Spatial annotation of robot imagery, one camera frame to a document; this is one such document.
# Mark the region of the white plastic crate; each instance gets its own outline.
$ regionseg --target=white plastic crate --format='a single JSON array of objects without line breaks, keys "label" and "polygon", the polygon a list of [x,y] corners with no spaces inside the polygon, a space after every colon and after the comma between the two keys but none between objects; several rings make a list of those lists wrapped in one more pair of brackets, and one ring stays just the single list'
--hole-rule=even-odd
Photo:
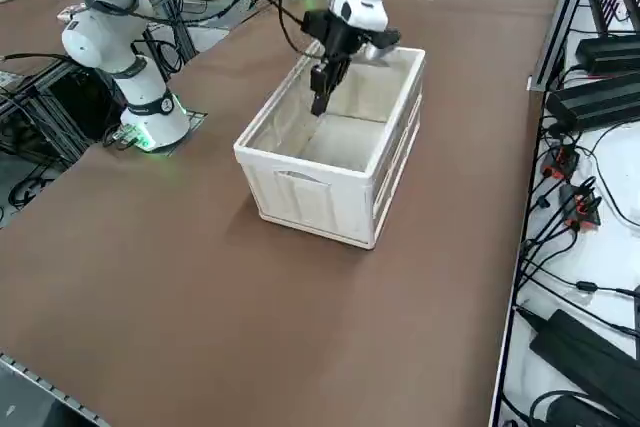
[{"label": "white plastic crate", "polygon": [[234,145],[260,217],[375,246],[420,127],[425,52],[397,48],[384,62],[353,63],[318,118],[309,88],[317,61],[298,61]]}]

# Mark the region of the brown table surface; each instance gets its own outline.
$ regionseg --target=brown table surface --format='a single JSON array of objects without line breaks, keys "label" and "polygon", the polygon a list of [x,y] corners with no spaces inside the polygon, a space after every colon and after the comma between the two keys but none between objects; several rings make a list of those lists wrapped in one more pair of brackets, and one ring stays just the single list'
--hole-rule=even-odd
[{"label": "brown table surface", "polygon": [[232,144],[295,54],[242,25],[172,82],[209,113],[172,158],[92,148],[0,233],[0,350],[115,427],[486,425],[553,1],[388,0],[429,59],[373,252],[258,218]]}]

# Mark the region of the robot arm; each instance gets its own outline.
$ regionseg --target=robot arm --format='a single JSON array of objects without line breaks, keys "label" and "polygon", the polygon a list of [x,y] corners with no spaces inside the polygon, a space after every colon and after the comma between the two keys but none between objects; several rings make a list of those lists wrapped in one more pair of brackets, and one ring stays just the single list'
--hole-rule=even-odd
[{"label": "robot arm", "polygon": [[109,74],[120,87],[127,100],[120,120],[124,130],[134,132],[139,148],[152,151],[178,142],[189,130],[189,118],[155,62],[131,48],[146,29],[144,17],[153,16],[149,0],[85,0],[85,4],[87,10],[74,15],[62,33],[65,50],[78,63]]},{"label": "robot arm", "polygon": [[322,62],[311,72],[315,92],[314,115],[322,115],[331,94],[347,73],[351,58],[368,44],[370,57],[379,56],[400,40],[398,31],[388,29],[389,19],[382,0],[333,0],[328,10],[305,14],[302,30],[325,48]]}]

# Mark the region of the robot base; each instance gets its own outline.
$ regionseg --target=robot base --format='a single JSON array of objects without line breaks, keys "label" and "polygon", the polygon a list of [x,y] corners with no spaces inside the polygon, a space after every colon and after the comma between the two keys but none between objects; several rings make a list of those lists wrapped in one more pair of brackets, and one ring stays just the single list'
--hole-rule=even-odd
[{"label": "robot base", "polygon": [[125,129],[126,133],[119,140],[129,143],[137,139],[136,147],[145,152],[152,152],[182,140],[189,132],[189,116],[175,95],[173,100],[175,107],[169,115],[142,116],[125,110],[120,116],[120,121],[121,128]]}]

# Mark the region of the crate handle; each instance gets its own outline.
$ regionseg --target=crate handle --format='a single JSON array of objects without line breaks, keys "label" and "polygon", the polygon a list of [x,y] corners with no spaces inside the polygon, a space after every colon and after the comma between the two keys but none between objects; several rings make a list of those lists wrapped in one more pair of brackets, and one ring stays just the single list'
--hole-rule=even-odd
[{"label": "crate handle", "polygon": [[313,177],[301,174],[300,172],[293,172],[291,170],[280,171],[277,172],[277,174],[281,175],[282,177],[291,177],[292,179],[306,180],[308,182],[314,182],[316,184],[327,185],[324,182],[320,182],[319,180],[314,179]]}]

